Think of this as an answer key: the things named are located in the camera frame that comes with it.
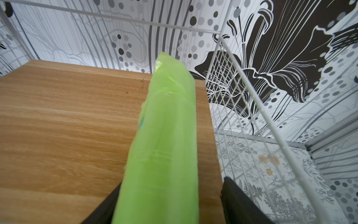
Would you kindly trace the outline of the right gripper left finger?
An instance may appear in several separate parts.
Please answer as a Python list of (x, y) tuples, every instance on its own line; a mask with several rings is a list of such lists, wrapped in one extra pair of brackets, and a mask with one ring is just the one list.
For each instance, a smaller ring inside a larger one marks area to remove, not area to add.
[(110, 224), (119, 197), (121, 184), (81, 224)]

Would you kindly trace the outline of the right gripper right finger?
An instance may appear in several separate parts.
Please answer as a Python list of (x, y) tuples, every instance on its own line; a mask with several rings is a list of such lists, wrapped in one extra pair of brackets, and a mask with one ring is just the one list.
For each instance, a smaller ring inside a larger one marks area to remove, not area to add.
[(221, 201), (227, 224), (273, 223), (228, 176), (224, 178)]

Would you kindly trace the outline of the green trash bag roll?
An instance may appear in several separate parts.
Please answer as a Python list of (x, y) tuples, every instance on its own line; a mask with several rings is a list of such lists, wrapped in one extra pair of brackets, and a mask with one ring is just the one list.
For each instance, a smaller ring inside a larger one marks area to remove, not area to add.
[(164, 52), (141, 108), (112, 222), (199, 222), (195, 80)]

